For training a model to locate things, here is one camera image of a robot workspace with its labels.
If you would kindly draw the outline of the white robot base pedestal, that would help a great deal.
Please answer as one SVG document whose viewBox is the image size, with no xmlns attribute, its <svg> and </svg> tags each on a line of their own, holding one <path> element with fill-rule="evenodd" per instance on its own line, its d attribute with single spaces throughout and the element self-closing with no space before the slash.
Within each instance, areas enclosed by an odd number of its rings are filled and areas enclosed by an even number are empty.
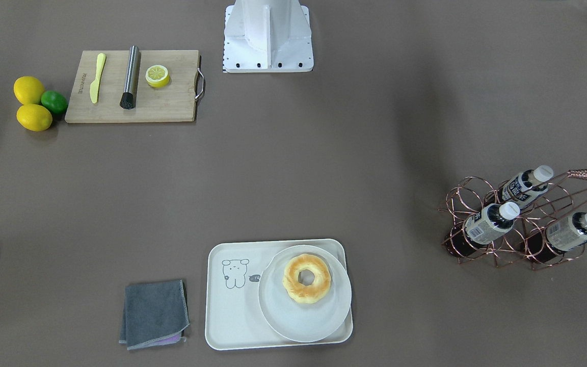
<svg viewBox="0 0 587 367">
<path fill-rule="evenodd" d="M 235 1 L 225 9 L 223 45 L 226 73 L 314 68 L 309 9 L 299 1 Z"/>
</svg>

